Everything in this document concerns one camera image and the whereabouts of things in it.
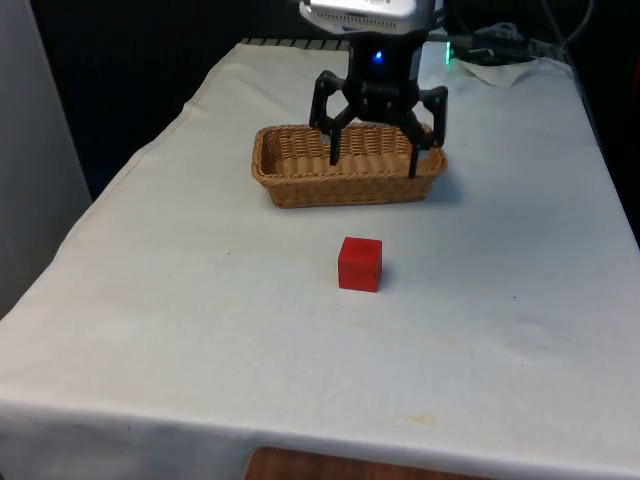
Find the white tablecloth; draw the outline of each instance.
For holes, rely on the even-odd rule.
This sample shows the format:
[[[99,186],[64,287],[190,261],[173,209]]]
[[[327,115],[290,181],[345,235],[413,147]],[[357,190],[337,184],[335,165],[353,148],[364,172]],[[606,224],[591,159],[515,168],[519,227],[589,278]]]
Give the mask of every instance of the white tablecloth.
[[[279,210],[251,177],[346,52],[218,64],[0,322],[7,480],[238,479],[263,445],[640,478],[640,256],[573,82],[439,48],[450,168],[413,204]],[[383,240],[378,294],[338,289],[347,235]]]

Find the red block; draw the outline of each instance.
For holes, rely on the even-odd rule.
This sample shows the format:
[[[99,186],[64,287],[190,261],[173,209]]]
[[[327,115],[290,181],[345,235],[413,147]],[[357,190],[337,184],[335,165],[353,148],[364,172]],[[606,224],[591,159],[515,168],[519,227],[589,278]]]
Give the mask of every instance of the red block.
[[[382,242],[366,238],[344,239],[338,256],[340,288],[377,292],[382,273]]]

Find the wicker basket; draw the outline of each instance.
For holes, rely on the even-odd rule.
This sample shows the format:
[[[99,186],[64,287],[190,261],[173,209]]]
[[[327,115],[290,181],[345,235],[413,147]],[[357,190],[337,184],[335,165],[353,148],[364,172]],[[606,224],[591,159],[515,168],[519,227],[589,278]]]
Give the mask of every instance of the wicker basket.
[[[353,124],[343,130],[340,161],[332,167],[318,130],[268,127],[256,135],[252,173],[283,208],[413,202],[427,196],[447,158],[432,148],[410,179],[410,153],[398,128]]]

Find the black cable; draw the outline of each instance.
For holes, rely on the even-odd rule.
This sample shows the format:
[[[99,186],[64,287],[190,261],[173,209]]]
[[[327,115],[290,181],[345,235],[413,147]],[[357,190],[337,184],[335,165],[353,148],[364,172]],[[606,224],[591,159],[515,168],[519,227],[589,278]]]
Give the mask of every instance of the black cable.
[[[466,23],[464,23],[464,20],[462,20],[462,16],[460,15],[460,0],[450,0],[450,2],[453,19],[458,24],[458,27],[460,27],[464,33],[472,33],[471,29],[467,26]]]

